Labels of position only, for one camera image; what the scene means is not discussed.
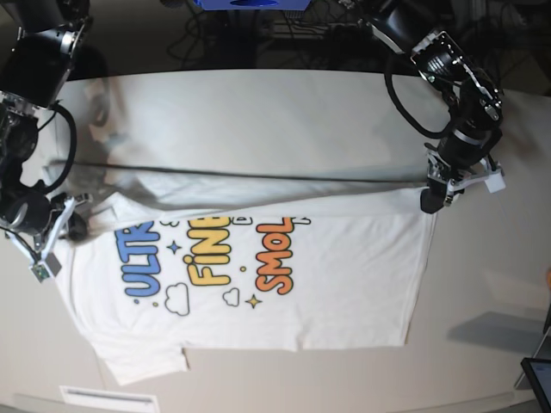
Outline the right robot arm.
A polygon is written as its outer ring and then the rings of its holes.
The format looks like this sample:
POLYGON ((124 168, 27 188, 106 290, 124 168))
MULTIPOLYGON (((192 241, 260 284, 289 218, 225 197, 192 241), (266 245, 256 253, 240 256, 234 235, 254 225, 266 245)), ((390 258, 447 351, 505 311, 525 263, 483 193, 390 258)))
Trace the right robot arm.
POLYGON ((87 1, 3 1, 17 24, 15 46, 1 69, 1 225, 31 237, 48 233, 61 204, 48 195, 69 175, 77 149, 77 128, 57 97, 70 76, 92 24, 87 1), (65 119, 70 148, 65 167, 51 184, 21 181, 22 166, 34 154, 39 109, 65 119))

